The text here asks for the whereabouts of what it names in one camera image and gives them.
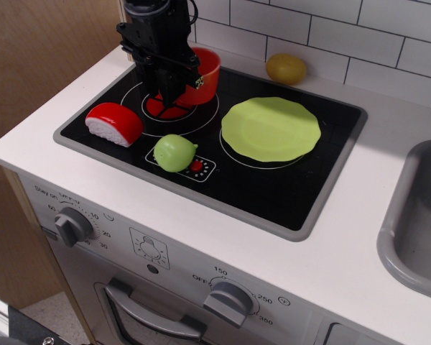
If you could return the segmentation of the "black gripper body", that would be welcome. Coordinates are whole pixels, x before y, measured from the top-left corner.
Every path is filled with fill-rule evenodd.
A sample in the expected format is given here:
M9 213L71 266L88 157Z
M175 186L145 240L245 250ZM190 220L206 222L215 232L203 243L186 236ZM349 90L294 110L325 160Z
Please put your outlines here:
M117 24L121 46L135 59L156 59L160 68L186 68L185 86L198 88L200 59L187 43L197 17L188 9L126 9L127 22Z

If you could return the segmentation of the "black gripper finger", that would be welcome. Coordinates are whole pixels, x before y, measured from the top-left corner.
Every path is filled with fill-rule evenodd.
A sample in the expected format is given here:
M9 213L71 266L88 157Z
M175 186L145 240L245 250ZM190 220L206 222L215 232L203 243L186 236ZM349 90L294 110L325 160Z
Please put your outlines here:
M165 106L172 105L185 92L185 73L184 67L156 69L158 90Z
M160 69L156 59L135 59L136 69L140 74L147 93L150 96L160 94Z

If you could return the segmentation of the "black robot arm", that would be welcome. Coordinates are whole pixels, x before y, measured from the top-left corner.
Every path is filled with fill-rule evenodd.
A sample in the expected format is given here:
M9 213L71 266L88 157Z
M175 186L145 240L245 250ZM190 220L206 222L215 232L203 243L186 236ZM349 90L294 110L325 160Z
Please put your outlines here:
M188 4L193 5L190 15ZM186 88L199 88L200 58L187 43L198 19L194 1L123 1L130 18L117 24L121 46L136 64L150 96L160 95L165 106L174 104Z

